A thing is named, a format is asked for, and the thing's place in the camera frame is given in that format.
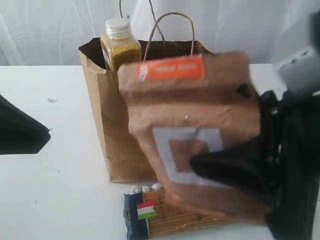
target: white backdrop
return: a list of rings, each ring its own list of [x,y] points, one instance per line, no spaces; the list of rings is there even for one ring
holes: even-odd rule
[[[268,63],[281,32],[320,9],[320,0],[152,0],[156,17],[181,12],[194,22],[196,39],[212,52],[245,51]],[[0,0],[0,65],[79,65],[78,47],[119,17],[118,0]],[[147,40],[153,26],[148,0],[122,0],[133,33]],[[160,23],[168,41],[191,39],[188,21]]]

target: paper bag handle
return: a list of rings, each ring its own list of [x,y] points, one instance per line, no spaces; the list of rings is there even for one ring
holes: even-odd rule
[[[195,28],[194,28],[194,23],[192,22],[190,17],[188,17],[187,15],[184,15],[183,13],[180,13],[180,12],[168,12],[166,14],[163,14],[161,17],[159,17],[159,19],[155,22],[155,24],[153,26],[153,29],[152,29],[152,31],[150,33],[150,37],[149,37],[148,43],[147,43],[146,48],[145,48],[145,53],[144,53],[144,58],[143,58],[144,62],[147,60],[147,55],[148,55],[148,51],[149,51],[149,48],[150,48],[151,40],[152,40],[152,37],[155,34],[156,27],[158,26],[158,23],[161,21],[161,19],[163,19],[164,17],[166,17],[168,15],[180,15],[180,16],[182,16],[182,17],[184,17],[184,18],[186,18],[186,19],[188,19],[190,21],[191,28],[192,28],[192,43],[191,43],[190,56],[192,56],[194,54],[194,50],[195,50]]]
[[[154,22],[156,23],[156,22],[157,22],[157,20],[156,20],[156,15],[155,15],[154,7],[152,6],[151,0],[149,0],[149,5],[150,5],[151,13],[152,13],[152,16],[153,16],[153,20],[154,20]],[[122,14],[121,0],[119,0],[119,11],[120,11],[120,16],[121,16],[121,18],[123,19],[124,16],[123,16],[123,14]],[[161,39],[162,39],[162,42],[163,42],[163,46],[166,48],[167,46],[166,46],[165,37],[164,37],[162,31],[160,30],[158,24],[156,24],[156,28],[158,29],[158,31],[159,31],[159,33],[160,33],[160,35],[161,35]]]

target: italian flag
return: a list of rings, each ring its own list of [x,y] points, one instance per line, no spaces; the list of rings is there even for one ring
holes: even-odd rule
[[[140,203],[136,206],[138,212],[138,219],[146,219],[158,216],[156,213],[154,206],[156,201],[147,201],[145,203]]]

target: glass jar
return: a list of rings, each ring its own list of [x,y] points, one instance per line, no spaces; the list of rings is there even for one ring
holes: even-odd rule
[[[142,61],[141,45],[133,36],[128,19],[107,20],[100,41],[107,69],[118,71],[122,64]]]

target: white table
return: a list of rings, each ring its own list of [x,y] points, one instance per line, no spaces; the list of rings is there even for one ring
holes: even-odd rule
[[[260,92],[279,84],[251,66]],[[0,156],[0,240],[125,240],[123,193],[109,183],[81,66],[2,66],[0,94],[49,129],[36,155]],[[313,239],[320,239],[317,212]],[[159,239],[272,240],[266,227],[231,224]]]

